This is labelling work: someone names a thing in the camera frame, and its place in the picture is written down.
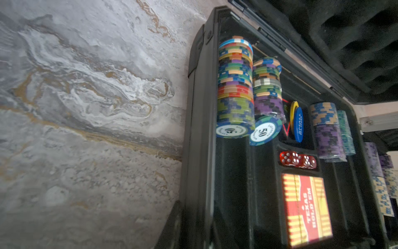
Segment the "dark grey poker case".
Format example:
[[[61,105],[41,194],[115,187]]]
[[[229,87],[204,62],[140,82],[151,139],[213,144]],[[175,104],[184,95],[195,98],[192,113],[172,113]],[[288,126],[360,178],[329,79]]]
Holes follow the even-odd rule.
[[[216,136],[217,47],[242,36],[255,59],[277,57],[285,97],[304,109],[333,102],[347,113],[356,154],[318,161],[316,170],[284,167],[279,152],[316,156],[311,116],[302,143],[283,134],[261,146]],[[397,217],[383,216],[353,105],[398,98],[397,1],[230,1],[216,7],[192,44],[188,110],[178,201],[157,249],[286,249],[282,176],[322,177],[333,236],[310,249],[395,249]]]

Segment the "silver aluminium poker case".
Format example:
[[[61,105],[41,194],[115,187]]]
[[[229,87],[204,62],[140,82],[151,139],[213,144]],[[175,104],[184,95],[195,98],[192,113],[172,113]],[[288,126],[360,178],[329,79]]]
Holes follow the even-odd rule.
[[[394,171],[398,176],[398,113],[379,114],[360,118],[361,131],[364,142],[376,145],[378,155],[391,156]],[[380,246],[386,249],[398,247],[398,199],[392,199],[391,204],[395,217],[382,215],[382,227],[385,242]]]

